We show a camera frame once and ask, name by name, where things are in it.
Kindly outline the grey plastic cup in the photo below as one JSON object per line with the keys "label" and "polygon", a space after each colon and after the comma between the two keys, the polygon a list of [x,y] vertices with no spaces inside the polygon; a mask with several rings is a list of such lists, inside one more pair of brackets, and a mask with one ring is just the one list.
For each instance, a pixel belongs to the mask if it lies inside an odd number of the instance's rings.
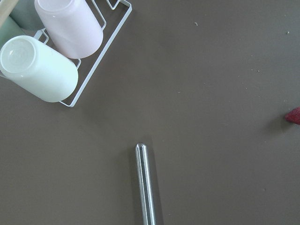
{"label": "grey plastic cup", "polygon": [[44,25],[35,9],[34,0],[19,0],[10,17],[25,30],[41,30]]}

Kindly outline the pink plastic cup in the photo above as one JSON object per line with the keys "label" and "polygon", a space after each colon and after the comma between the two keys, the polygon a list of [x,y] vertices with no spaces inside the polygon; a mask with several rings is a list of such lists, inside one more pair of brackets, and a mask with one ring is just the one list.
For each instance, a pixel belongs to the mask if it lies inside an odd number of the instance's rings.
{"label": "pink plastic cup", "polygon": [[91,56],[101,46],[103,30],[84,0],[36,0],[34,6],[51,40],[71,59]]}

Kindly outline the red strawberry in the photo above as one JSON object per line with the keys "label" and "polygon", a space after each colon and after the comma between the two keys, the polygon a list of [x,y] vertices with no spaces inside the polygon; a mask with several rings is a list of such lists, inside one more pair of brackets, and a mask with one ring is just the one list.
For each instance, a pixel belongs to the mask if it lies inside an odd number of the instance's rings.
{"label": "red strawberry", "polygon": [[285,120],[299,125],[300,124],[300,107],[294,108],[285,115]]}

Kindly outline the metal muddler with black tip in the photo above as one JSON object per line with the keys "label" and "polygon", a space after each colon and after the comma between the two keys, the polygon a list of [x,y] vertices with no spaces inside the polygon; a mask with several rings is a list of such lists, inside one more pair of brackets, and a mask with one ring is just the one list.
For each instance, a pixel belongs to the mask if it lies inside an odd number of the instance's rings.
{"label": "metal muddler with black tip", "polygon": [[138,143],[135,147],[137,174],[144,225],[156,225],[154,195],[150,173],[150,158],[148,147]]}

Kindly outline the green plastic cup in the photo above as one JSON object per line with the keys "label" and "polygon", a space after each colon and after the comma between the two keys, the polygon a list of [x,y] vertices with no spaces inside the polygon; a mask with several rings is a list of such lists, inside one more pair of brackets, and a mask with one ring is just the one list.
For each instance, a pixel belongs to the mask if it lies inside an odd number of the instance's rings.
{"label": "green plastic cup", "polygon": [[18,24],[9,16],[0,28],[0,47],[11,38],[25,35],[23,30],[18,26]]}

